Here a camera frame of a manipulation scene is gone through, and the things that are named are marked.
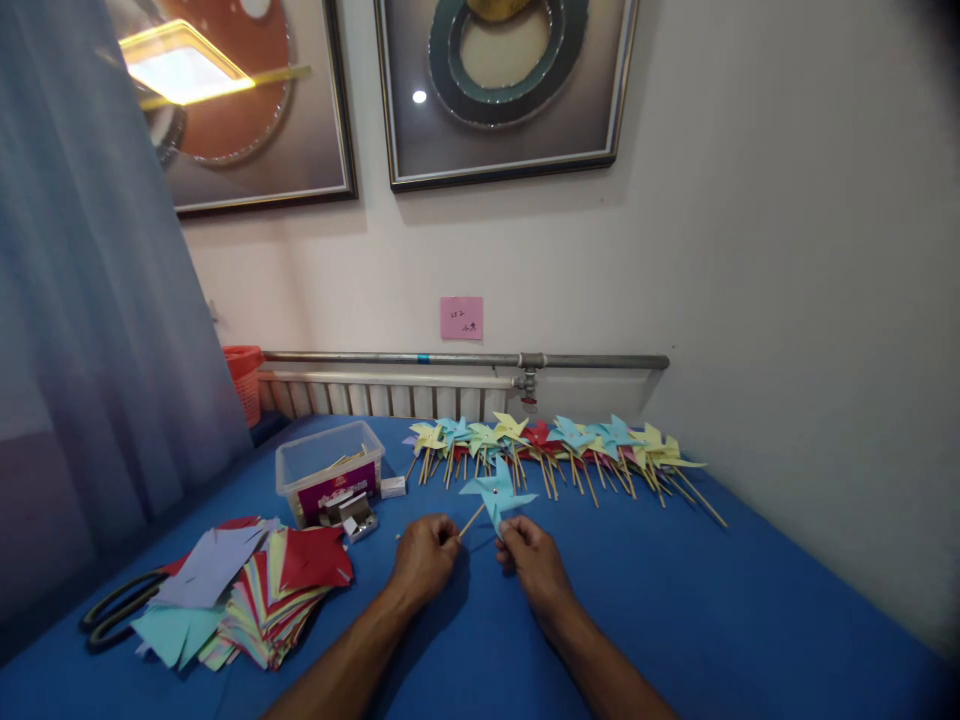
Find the black scissor handle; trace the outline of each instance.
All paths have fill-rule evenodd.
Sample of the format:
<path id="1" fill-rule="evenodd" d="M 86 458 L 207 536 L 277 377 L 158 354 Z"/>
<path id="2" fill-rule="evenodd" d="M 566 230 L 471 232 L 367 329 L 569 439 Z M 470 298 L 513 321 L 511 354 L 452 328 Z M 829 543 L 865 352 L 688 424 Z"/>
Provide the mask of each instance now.
<path id="1" fill-rule="evenodd" d="M 123 622 L 146 605 L 147 601 L 157 594 L 160 583 L 166 578 L 167 573 L 162 570 L 153 570 L 117 588 L 90 608 L 89 612 L 80 620 L 80 629 L 85 633 L 90 633 L 90 637 L 87 638 L 87 651 L 91 654 L 101 653 L 130 637 L 133 634 L 133 628 L 129 625 L 112 635 L 107 633 L 118 623 Z M 141 585 L 143 590 L 138 595 L 125 599 L 114 612 L 109 612 L 110 606 L 118 598 Z"/>

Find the white wall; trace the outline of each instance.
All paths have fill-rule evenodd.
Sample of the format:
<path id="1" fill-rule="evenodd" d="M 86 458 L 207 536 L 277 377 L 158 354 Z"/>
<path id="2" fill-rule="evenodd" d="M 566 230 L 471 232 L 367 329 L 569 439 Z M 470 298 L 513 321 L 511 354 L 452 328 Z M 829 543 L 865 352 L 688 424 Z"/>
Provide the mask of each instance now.
<path id="1" fill-rule="evenodd" d="M 362 200 L 186 225 L 224 342 L 668 353 L 644 417 L 945 650 L 958 125 L 916 18 L 644 0 L 612 169 L 395 198 L 373 3 L 341 4 Z M 486 298 L 482 347 L 439 340 L 453 294 Z M 557 387 L 551 411 L 640 409 Z"/>

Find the clear plastic box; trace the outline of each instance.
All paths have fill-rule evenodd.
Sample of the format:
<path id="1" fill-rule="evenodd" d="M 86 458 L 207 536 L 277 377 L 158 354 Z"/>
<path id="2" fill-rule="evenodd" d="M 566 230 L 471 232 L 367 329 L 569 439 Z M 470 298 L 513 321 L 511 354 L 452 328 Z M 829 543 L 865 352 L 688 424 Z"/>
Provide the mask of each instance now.
<path id="1" fill-rule="evenodd" d="M 335 465 L 344 457 L 363 455 Z M 320 509 L 348 492 L 373 496 L 380 485 L 383 444 L 358 420 L 277 448 L 277 494 L 285 497 L 300 528 L 320 524 Z"/>

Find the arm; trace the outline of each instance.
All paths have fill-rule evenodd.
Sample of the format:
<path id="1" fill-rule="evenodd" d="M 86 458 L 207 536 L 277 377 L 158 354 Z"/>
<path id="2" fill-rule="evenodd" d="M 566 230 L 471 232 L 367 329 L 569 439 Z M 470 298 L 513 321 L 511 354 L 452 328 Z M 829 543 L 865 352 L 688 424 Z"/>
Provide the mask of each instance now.
<path id="1" fill-rule="evenodd" d="M 460 551 L 457 532 L 446 515 L 410 525 L 387 586 L 264 717 L 362 717 L 410 621 L 450 579 Z"/>
<path id="2" fill-rule="evenodd" d="M 500 524 L 497 560 L 516 569 L 540 629 L 556 648 L 593 714 L 601 720 L 677 716 L 580 605 L 553 538 L 532 520 Z"/>

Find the pink sticky note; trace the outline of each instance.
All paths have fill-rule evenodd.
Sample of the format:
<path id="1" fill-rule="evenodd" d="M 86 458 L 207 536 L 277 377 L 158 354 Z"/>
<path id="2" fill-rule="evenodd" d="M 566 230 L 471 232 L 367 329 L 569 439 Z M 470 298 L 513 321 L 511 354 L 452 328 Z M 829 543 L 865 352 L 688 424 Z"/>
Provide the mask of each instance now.
<path id="1" fill-rule="evenodd" d="M 440 337 L 483 340 L 483 298 L 440 298 Z"/>

